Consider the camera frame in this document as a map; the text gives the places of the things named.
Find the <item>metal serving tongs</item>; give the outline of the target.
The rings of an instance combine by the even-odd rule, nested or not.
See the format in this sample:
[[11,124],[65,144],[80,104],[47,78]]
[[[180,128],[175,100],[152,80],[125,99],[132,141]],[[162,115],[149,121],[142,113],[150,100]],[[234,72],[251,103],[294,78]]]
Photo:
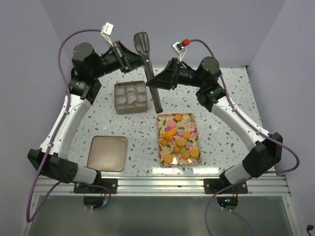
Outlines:
[[[152,63],[150,60],[150,41],[148,34],[145,31],[141,31],[136,33],[133,36],[133,43],[137,53],[142,57],[144,61],[144,72],[147,78],[147,81],[154,77],[154,71],[152,68]],[[163,112],[163,108],[161,105],[159,93],[157,88],[149,87],[152,101],[155,107],[155,112],[157,114]]]

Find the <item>gold square cookie tin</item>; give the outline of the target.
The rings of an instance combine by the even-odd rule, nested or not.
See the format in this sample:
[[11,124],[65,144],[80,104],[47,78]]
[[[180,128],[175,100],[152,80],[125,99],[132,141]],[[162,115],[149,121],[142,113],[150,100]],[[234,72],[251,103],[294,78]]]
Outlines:
[[148,111],[148,96],[144,81],[130,81],[114,85],[115,110],[119,115]]

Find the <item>round sandwich cookie top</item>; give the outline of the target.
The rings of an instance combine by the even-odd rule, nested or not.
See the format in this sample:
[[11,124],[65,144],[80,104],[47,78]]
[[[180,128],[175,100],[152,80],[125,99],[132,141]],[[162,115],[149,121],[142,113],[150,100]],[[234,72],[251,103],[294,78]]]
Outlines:
[[181,121],[181,120],[182,120],[182,115],[181,115],[181,114],[176,114],[176,115],[174,116],[174,119],[175,119],[176,121]]

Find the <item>pink round cookie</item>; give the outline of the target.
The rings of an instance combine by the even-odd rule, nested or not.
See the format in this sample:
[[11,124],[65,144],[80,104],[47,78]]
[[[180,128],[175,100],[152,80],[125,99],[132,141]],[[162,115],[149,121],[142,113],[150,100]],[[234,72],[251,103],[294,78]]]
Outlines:
[[172,128],[175,128],[177,126],[177,123],[174,120],[170,120],[167,123],[167,125],[168,125],[168,127],[170,127],[172,129]]

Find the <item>floral rectangular tray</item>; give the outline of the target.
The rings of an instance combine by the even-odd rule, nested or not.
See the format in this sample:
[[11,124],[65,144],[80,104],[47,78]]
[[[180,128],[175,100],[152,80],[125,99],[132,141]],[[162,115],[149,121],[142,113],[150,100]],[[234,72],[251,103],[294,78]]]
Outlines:
[[194,166],[201,163],[201,148],[192,113],[157,116],[158,161],[162,167]]

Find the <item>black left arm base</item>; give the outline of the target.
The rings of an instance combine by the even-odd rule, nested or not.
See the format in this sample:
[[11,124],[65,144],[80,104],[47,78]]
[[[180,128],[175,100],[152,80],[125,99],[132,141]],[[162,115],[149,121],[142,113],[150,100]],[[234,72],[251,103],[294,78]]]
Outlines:
[[89,186],[84,183],[77,183],[74,186],[73,192],[75,194],[116,194],[118,188],[118,180],[116,178],[102,178],[99,183],[93,183]]

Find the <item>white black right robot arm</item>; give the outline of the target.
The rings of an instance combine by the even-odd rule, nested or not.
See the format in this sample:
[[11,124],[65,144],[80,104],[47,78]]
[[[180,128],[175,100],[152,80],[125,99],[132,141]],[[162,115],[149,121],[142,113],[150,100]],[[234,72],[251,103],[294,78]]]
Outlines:
[[283,138],[277,132],[271,134],[248,118],[218,83],[220,76],[219,62],[214,57],[204,57],[196,70],[172,58],[165,69],[146,85],[167,90],[175,89],[177,85],[198,87],[196,97],[199,104],[220,118],[241,139],[249,153],[219,177],[218,190],[230,193],[240,181],[258,178],[280,162]]

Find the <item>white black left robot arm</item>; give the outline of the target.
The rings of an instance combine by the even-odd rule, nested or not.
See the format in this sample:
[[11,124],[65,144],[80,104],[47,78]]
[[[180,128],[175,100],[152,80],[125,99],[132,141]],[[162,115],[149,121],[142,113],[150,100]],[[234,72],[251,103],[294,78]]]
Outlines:
[[69,161],[72,140],[99,93],[99,78],[116,70],[129,73],[141,67],[143,59],[120,41],[102,55],[84,42],[74,47],[72,63],[62,110],[45,141],[29,151],[28,160],[39,175],[63,183],[84,183],[91,193],[97,193],[102,187],[100,171]]

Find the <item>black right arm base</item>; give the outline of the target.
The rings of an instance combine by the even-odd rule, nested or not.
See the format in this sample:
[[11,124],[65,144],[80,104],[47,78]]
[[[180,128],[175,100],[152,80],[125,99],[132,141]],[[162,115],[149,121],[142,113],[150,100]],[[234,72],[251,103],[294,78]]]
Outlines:
[[221,181],[218,178],[205,178],[203,179],[203,187],[205,194],[215,194],[225,189],[220,194],[247,194],[248,187],[247,183],[243,182],[240,184],[231,184]]

